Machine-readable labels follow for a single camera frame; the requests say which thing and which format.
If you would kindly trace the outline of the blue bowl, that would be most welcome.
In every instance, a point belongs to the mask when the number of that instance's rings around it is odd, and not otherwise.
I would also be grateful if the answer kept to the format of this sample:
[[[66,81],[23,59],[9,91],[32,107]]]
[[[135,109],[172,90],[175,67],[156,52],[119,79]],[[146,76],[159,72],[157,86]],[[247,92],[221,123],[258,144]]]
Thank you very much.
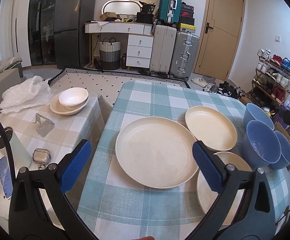
[[[248,122],[241,156],[252,170],[276,164],[281,156],[278,137],[265,123],[259,120]]]
[[[247,103],[243,117],[243,126],[246,128],[248,123],[252,120],[261,121],[274,130],[274,124],[265,111],[253,103]]]
[[[273,170],[280,170],[290,165],[290,142],[281,132],[274,131],[274,133],[280,142],[281,155],[279,161],[269,167]]]

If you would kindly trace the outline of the large cream plate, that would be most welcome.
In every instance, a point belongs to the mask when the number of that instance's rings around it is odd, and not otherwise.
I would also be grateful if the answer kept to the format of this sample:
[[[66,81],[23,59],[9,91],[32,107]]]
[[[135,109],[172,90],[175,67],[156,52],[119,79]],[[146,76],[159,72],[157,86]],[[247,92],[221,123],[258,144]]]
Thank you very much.
[[[161,117],[145,117],[118,134],[115,153],[123,171],[136,182],[170,189],[189,181],[198,165],[192,155],[196,139],[181,124]]]

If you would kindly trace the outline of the metal phone stand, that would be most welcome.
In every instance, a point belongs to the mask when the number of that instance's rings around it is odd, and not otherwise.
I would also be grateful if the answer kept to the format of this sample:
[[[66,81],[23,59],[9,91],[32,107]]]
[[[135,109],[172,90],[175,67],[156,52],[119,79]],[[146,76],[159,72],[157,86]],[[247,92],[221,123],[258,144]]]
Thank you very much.
[[[55,123],[47,117],[36,113],[33,124],[36,125],[37,134],[45,138],[54,128]]]

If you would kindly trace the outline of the pale green cup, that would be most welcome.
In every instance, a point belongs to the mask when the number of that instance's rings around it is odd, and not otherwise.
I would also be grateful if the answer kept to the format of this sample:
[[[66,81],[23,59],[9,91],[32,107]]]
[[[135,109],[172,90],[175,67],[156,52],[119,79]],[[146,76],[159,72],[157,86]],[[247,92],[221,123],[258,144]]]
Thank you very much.
[[[31,156],[29,155],[27,149],[21,143],[20,139],[18,138],[17,134],[15,133],[12,127],[5,127],[4,130],[6,132],[7,139],[11,146],[15,168],[18,170],[21,167],[29,168],[31,166]],[[1,135],[0,135],[0,152],[5,157],[8,157],[5,143]]]

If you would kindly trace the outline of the cream bowl under white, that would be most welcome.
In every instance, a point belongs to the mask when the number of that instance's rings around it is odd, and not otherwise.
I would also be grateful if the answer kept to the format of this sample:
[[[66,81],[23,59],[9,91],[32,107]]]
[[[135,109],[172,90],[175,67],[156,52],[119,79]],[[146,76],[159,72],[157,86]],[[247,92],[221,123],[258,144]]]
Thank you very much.
[[[70,115],[77,114],[87,105],[88,100],[89,100],[89,98],[87,98],[85,102],[81,103],[80,105],[74,106],[74,109],[70,110],[59,102],[60,94],[61,92],[56,94],[54,98],[52,98],[52,100],[50,101],[50,109],[52,110],[52,112],[59,115],[70,116]]]

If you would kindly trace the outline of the teal plaid tablecloth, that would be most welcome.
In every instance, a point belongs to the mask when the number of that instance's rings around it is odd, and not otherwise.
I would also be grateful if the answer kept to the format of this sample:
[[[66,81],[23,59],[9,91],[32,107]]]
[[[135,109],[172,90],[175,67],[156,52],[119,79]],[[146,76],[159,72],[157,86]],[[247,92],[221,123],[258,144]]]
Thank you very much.
[[[197,164],[185,114],[205,106],[235,126],[240,153],[245,105],[238,100],[157,82],[125,83],[105,125],[78,206],[78,215],[100,239],[185,239],[203,219],[197,196]],[[120,131],[135,120],[152,121],[148,134],[125,142],[133,179],[116,157]]]

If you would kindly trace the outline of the white small bowl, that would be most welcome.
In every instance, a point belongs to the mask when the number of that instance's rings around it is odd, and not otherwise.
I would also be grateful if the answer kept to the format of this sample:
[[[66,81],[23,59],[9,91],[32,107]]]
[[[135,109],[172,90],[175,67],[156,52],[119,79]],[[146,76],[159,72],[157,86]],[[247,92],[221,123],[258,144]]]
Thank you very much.
[[[89,97],[86,89],[80,87],[73,87],[64,90],[59,95],[59,102],[65,107],[73,107],[85,102]]]

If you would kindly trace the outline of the silver suitcase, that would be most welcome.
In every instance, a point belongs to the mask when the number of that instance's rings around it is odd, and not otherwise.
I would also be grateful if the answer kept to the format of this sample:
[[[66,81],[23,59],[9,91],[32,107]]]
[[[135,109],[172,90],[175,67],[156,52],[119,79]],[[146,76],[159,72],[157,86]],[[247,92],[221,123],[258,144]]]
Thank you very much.
[[[199,45],[199,37],[183,31],[176,32],[176,39],[169,69],[171,79],[188,81],[192,73]]]

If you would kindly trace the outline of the tan wooden door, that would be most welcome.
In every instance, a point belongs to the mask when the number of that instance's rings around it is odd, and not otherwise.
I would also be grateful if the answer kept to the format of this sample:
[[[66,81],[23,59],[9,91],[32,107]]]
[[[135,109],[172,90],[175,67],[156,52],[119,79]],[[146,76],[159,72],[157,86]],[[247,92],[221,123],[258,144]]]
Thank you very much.
[[[246,0],[206,0],[194,72],[226,81],[241,38]]]

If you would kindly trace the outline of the white vanity desk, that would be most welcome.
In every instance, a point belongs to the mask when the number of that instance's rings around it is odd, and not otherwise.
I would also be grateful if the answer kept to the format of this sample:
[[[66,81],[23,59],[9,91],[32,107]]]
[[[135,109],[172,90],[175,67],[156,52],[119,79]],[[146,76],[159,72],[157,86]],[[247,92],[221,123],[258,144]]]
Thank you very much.
[[[125,34],[127,41],[127,66],[148,69],[152,55],[153,40],[151,24],[100,22],[85,23],[85,33],[90,34],[90,43],[95,34]]]

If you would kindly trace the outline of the beige suitcase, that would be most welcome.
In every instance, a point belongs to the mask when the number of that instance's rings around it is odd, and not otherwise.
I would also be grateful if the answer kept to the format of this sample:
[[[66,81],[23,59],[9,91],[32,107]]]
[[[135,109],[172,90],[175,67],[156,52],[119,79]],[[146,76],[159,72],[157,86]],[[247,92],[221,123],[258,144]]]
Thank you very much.
[[[168,75],[175,45],[176,29],[157,25],[154,31],[152,55],[149,70]]]

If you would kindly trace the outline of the stacked shoe boxes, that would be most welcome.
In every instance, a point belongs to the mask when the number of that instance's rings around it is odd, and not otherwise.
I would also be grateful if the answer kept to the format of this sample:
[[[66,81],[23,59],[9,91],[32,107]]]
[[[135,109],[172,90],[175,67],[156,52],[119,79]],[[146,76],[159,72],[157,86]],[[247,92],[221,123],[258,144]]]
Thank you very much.
[[[195,31],[195,19],[194,19],[194,6],[188,5],[185,2],[181,3],[179,26],[183,29],[189,29]]]

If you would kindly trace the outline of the dark grey refrigerator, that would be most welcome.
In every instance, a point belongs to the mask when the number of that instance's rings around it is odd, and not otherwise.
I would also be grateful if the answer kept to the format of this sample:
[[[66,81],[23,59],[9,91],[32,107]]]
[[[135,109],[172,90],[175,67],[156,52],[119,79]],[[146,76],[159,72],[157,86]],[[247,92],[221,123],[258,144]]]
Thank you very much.
[[[90,61],[85,24],[94,20],[96,0],[56,0],[54,48],[58,68],[84,67]]]

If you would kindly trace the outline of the oval vanity mirror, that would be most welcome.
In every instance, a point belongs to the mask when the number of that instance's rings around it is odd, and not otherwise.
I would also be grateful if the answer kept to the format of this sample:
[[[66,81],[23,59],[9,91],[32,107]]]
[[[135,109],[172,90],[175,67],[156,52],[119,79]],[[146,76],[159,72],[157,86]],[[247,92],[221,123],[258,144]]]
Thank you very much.
[[[114,12],[120,19],[132,19],[136,21],[138,12],[141,12],[142,4],[135,0],[110,0],[102,7],[102,14]]]

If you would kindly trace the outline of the teal suitcase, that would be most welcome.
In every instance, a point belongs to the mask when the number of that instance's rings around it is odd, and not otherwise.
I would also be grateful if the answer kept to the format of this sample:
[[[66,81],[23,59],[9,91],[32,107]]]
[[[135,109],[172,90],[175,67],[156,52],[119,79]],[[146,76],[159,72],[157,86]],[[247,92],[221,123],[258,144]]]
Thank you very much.
[[[176,27],[179,23],[182,0],[160,0],[157,20]]]

